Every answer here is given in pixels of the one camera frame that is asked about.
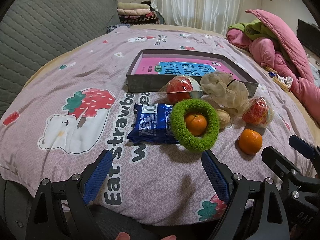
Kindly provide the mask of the person's hand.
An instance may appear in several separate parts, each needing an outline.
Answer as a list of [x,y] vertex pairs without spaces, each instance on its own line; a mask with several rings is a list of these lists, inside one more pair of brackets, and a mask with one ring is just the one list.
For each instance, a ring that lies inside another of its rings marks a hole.
[[[120,232],[115,240],[130,240],[130,239],[157,239],[153,235],[148,235],[148,234],[135,234],[135,235],[129,235],[127,232]],[[170,235],[161,238],[161,240],[176,240],[177,237],[175,235]]]

